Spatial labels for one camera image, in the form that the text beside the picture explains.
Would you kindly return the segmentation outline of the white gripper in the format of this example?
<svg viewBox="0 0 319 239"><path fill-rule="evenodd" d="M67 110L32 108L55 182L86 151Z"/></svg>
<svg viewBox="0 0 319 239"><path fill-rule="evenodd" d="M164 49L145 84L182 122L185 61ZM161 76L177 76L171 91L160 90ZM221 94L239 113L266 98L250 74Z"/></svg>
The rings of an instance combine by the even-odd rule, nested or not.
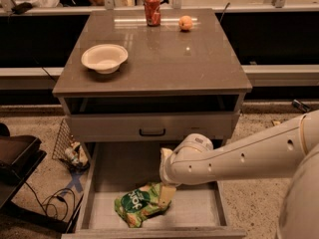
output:
<svg viewBox="0 0 319 239"><path fill-rule="evenodd" d="M160 150L159 206L168 206L174 197L174 186L199 185L211 181L212 165L209 163L213 144L199 133L187 136L174 150Z"/></svg>

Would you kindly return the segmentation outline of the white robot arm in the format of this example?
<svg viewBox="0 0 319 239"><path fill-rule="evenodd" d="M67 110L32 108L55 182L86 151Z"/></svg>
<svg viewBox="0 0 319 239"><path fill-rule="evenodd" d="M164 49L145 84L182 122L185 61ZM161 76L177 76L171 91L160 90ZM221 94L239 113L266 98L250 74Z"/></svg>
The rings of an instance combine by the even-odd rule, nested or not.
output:
<svg viewBox="0 0 319 239"><path fill-rule="evenodd" d="M182 184L289 177L275 239L319 239L319 111L220 148L192 133L160 153L160 204L168 204Z"/></svg>

